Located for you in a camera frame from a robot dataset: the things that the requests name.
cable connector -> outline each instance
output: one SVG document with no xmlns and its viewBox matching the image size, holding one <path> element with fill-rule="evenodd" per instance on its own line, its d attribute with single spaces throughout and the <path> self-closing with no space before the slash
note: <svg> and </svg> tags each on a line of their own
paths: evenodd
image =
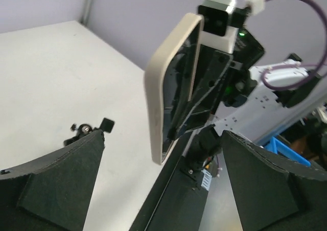
<svg viewBox="0 0 327 231">
<path fill-rule="evenodd" d="M 257 15 L 265 9 L 266 0 L 246 0 L 246 6 L 251 9 L 251 15 Z"/>
</svg>

table surface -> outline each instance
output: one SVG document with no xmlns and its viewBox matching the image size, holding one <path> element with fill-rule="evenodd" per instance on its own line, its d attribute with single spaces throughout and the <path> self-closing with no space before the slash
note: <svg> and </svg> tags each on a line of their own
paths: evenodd
<svg viewBox="0 0 327 231">
<path fill-rule="evenodd" d="M 0 43 L 0 169 L 61 148 L 73 123 L 114 120 L 84 230 L 128 230 L 161 171 L 151 160 L 143 71 L 76 21 L 0 34 Z M 203 230 L 227 224 L 217 211 L 240 228 L 226 173 L 216 183 L 227 184 L 231 204 L 224 210 L 226 195 L 212 190 L 203 219 L 215 219 Z"/>
</svg>

metal pole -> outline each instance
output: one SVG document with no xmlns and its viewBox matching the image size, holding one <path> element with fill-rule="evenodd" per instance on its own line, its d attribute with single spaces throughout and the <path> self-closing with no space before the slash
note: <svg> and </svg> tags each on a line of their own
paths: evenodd
<svg viewBox="0 0 327 231">
<path fill-rule="evenodd" d="M 93 0 L 85 0 L 81 24 L 87 25 Z"/>
</svg>

blue plastic bin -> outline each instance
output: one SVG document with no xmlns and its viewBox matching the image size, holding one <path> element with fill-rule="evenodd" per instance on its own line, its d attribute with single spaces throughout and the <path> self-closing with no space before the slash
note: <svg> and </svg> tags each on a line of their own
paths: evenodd
<svg viewBox="0 0 327 231">
<path fill-rule="evenodd" d="M 288 146 L 286 146 L 284 143 L 282 143 L 281 141 L 279 141 L 276 138 L 272 138 L 270 139 L 269 144 L 267 144 L 265 146 L 265 149 L 267 149 L 270 152 L 273 153 L 281 153 L 282 155 L 284 155 L 285 157 L 299 162 L 300 164 L 303 164 L 305 166 L 311 166 L 311 163 L 309 161 L 307 161 L 305 158 L 303 158 L 301 155 L 299 155 L 298 153 L 296 153 L 295 151 L 293 151 L 292 149 L 290 149 Z"/>
</svg>

gray floor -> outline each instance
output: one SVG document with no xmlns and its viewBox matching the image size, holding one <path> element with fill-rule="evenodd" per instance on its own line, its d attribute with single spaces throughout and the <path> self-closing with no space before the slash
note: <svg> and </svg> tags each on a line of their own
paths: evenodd
<svg viewBox="0 0 327 231">
<path fill-rule="evenodd" d="M 212 180 L 199 231 L 242 231 L 223 154 L 219 166 L 223 170 Z"/>
</svg>

